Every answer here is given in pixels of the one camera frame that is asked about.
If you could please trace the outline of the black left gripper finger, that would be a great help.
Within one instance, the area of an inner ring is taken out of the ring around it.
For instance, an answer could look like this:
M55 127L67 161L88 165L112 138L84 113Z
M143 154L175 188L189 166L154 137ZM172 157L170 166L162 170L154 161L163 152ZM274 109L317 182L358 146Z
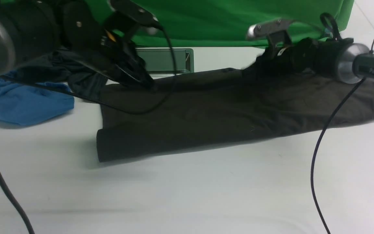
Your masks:
M155 82L145 71L122 71L122 85L132 89L153 90Z

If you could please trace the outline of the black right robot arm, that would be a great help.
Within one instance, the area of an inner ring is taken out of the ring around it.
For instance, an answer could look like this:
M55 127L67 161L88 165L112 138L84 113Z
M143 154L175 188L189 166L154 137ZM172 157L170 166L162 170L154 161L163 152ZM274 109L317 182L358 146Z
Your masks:
M245 78L285 76L313 71L346 84L362 79L374 82L374 51L352 38L319 41L310 37L293 44L287 30L268 32L268 47L248 68Z

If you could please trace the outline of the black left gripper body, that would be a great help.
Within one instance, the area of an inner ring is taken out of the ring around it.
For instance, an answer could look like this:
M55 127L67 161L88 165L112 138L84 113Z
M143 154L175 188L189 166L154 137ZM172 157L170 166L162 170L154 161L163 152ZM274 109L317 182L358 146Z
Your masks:
M94 19L77 20L77 62L122 84L122 71L146 71L134 42Z

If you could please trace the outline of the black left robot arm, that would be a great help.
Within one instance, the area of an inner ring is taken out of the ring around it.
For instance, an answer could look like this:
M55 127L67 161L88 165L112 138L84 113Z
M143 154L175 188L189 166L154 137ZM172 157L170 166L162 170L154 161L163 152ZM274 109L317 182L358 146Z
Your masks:
M88 0L0 1L0 75L65 48L70 59L123 86L153 89L132 37L139 28L160 25L130 0L106 0L103 22Z

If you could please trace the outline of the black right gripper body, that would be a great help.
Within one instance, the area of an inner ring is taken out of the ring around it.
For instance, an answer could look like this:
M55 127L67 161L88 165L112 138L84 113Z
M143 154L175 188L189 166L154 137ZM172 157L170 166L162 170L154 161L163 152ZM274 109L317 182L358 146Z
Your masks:
M242 70L242 77L258 80L304 71L304 40L294 44L287 30L264 36L268 46L255 62Z

